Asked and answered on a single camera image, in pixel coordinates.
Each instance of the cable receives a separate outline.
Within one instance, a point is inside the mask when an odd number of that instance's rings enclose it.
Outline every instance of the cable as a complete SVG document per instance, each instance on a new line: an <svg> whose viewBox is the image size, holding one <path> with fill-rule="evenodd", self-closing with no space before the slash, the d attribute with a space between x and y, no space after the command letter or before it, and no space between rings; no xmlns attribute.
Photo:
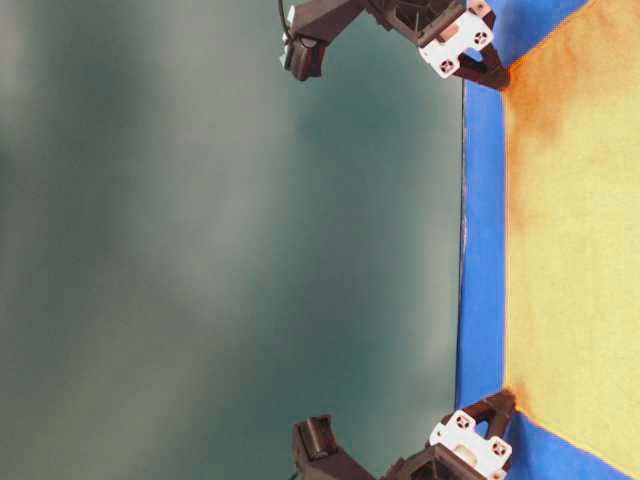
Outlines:
<svg viewBox="0 0 640 480"><path fill-rule="evenodd" d="M278 10L280 12L280 23L282 24L282 30L284 31L284 34L287 36L288 42L293 42L293 37L291 36L289 25L287 25L287 20L284 16L284 6L282 5L282 0L278 0Z"/></svg>

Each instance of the green background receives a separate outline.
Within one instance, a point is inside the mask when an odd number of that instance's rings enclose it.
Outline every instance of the green background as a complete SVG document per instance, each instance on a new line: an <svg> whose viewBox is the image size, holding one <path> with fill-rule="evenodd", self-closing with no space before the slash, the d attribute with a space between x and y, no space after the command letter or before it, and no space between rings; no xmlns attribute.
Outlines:
<svg viewBox="0 0 640 480"><path fill-rule="evenodd" d="M273 479L332 413L375 475L453 404L461 84L360 17L0 0L0 469Z"/></svg>

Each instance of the yellow cloth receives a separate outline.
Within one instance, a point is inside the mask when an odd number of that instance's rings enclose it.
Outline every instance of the yellow cloth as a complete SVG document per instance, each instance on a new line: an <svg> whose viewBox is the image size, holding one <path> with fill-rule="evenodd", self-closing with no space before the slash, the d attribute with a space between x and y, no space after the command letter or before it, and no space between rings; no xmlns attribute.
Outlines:
<svg viewBox="0 0 640 480"><path fill-rule="evenodd" d="M505 386L640 478L640 1L590 1L512 75Z"/></svg>

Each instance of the fabric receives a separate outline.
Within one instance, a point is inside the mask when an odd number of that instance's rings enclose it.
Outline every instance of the fabric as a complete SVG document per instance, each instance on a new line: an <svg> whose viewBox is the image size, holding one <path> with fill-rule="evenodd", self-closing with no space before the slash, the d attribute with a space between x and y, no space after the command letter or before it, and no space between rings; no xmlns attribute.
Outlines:
<svg viewBox="0 0 640 480"><path fill-rule="evenodd" d="M513 81L465 87L457 405L516 393L511 478L640 478L640 5L491 5Z"/></svg>
<svg viewBox="0 0 640 480"><path fill-rule="evenodd" d="M640 476L640 3L592 0L512 68L505 384Z"/></svg>

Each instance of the screw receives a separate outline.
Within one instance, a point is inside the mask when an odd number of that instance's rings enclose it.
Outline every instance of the screw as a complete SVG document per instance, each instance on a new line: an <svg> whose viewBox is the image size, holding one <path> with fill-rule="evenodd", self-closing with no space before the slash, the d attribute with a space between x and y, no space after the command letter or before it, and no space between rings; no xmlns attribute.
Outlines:
<svg viewBox="0 0 640 480"><path fill-rule="evenodd" d="M501 445L499 443L494 443L493 444L493 453L495 453L499 457L502 457L505 453L507 453L507 449L504 448L504 445Z"/></svg>
<svg viewBox="0 0 640 480"><path fill-rule="evenodd" d="M442 70L442 73L449 73L453 70L453 62L451 60L445 60L440 64L440 70Z"/></svg>
<svg viewBox="0 0 640 480"><path fill-rule="evenodd" d="M482 45L486 43L488 37L489 36L487 35L486 32L478 32L476 33L476 37L474 41L476 42L476 45Z"/></svg>
<svg viewBox="0 0 640 480"><path fill-rule="evenodd" d="M467 428L469 428L469 420L467 420L464 417L458 417L458 419L456 420L456 423L463 430L466 430Z"/></svg>

